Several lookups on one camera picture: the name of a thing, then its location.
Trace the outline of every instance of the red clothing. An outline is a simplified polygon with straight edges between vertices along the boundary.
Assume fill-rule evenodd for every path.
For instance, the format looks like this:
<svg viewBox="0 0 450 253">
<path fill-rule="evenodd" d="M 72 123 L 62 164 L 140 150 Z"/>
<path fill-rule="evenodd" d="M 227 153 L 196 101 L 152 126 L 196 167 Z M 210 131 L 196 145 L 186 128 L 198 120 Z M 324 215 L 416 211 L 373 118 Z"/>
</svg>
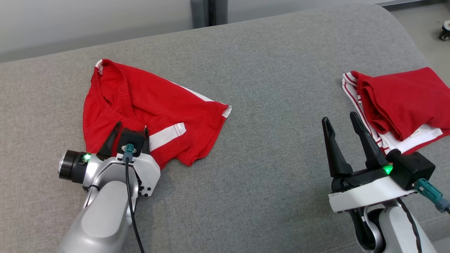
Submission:
<svg viewBox="0 0 450 253">
<path fill-rule="evenodd" d="M 442 129 L 442 135 L 414 150 L 450 134 L 450 89 L 432 69 L 379 77 L 351 73 L 366 119 L 378 133 L 391 131 L 403 141 L 423 124 Z"/>
<path fill-rule="evenodd" d="M 84 105 L 86 150 L 98 152 L 121 121 L 134 131 L 147 126 L 151 155 L 161 169 L 175 157 L 191 166 L 208 155 L 230 110 L 152 73 L 104 59 L 94 69 Z"/>
</svg>

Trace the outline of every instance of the black cable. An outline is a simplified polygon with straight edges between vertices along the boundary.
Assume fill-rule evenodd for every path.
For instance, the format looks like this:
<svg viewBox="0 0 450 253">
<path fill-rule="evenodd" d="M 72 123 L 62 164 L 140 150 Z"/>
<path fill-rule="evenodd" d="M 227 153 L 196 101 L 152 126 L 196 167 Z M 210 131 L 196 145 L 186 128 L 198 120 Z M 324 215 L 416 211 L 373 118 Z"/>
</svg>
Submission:
<svg viewBox="0 0 450 253">
<path fill-rule="evenodd" d="M 397 201 L 400 204 L 403 211 L 406 213 L 406 216 L 408 217 L 408 220 L 411 223 L 411 226 L 413 227 L 413 232 L 414 235 L 416 236 L 417 252 L 422 253 L 422 243 L 420 242 L 420 236 L 419 231 L 417 230 L 416 222 L 414 222 L 413 216 L 406 207 L 405 203 L 403 203 L 403 201 L 400 198 L 397 198 Z"/>
<path fill-rule="evenodd" d="M 95 188 L 97 188 L 97 191 L 100 191 L 100 188 L 96 185 L 90 185 L 87 189 L 89 189 L 90 187 L 95 187 Z"/>
<path fill-rule="evenodd" d="M 133 202 L 131 201 L 130 176 L 128 175 L 128 163 L 129 163 L 129 158 L 127 157 L 125 160 L 125 180 L 126 180 L 126 191 L 128 193 L 128 204 L 130 205 L 131 223 L 133 223 L 133 228 L 135 230 L 136 239 L 138 240 L 138 244 L 139 244 L 141 253 L 144 253 L 144 248 L 142 247 L 142 242 L 140 241 L 138 228 L 136 227 L 135 212 L 133 211 Z"/>
</svg>

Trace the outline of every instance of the green led light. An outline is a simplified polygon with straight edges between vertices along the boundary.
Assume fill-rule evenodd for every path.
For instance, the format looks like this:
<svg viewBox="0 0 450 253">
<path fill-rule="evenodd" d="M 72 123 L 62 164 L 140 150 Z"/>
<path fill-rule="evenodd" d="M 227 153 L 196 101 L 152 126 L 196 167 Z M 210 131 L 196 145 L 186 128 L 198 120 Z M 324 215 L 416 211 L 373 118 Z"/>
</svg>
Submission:
<svg viewBox="0 0 450 253">
<path fill-rule="evenodd" d="M 394 167 L 392 167 L 391 164 L 386 164 L 386 165 L 383 166 L 383 170 L 386 171 L 386 174 L 388 174 L 388 175 L 389 175 L 389 173 L 391 173 L 393 168 Z"/>
<path fill-rule="evenodd" d="M 89 161 L 89 159 L 90 159 L 90 154 L 85 154 L 83 157 L 83 160 Z"/>
</svg>

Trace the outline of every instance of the white wall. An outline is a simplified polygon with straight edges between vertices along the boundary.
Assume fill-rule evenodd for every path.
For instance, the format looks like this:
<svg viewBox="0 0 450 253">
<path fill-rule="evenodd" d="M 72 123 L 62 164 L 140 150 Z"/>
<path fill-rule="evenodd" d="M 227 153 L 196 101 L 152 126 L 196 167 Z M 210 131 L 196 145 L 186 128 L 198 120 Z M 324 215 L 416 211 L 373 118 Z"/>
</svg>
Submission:
<svg viewBox="0 0 450 253">
<path fill-rule="evenodd" d="M 188 29 L 190 0 L 0 0 L 0 61 Z"/>
<path fill-rule="evenodd" d="M 228 0 L 228 23 L 287 14 L 325 6 L 389 0 Z"/>
</svg>

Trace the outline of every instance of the red shorts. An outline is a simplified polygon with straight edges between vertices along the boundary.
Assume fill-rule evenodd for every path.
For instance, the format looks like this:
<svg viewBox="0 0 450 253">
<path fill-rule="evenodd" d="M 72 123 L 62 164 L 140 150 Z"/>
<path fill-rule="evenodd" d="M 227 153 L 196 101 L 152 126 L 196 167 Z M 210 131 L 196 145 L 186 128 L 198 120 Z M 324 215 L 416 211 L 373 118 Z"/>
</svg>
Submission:
<svg viewBox="0 0 450 253">
<path fill-rule="evenodd" d="M 83 110 L 86 151 L 97 153 L 121 121 L 133 131 L 148 128 L 150 154 L 161 169 L 173 158 L 191 166 L 208 155 L 230 112 L 231 106 L 169 80 L 103 59 L 95 66 Z"/>
</svg>

